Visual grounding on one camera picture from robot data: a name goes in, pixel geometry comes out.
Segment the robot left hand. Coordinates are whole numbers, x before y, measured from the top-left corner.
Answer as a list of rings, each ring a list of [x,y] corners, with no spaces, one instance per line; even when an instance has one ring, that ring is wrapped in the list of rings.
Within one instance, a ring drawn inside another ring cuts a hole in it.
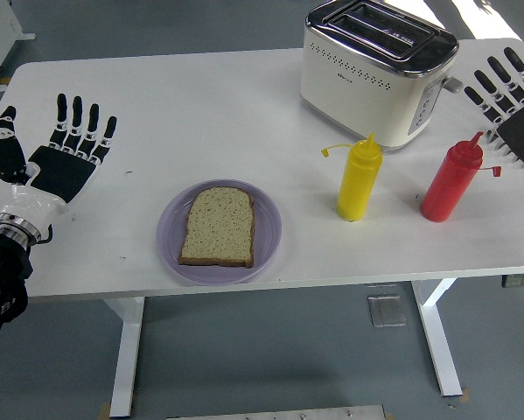
[[[0,179],[12,185],[12,198],[0,212],[27,221],[42,233],[97,173],[109,153],[117,118],[111,116],[99,136],[99,106],[93,104],[85,120],[82,99],[76,96],[68,104],[59,94],[50,139],[26,158],[15,132],[16,114],[9,106],[0,115]]]

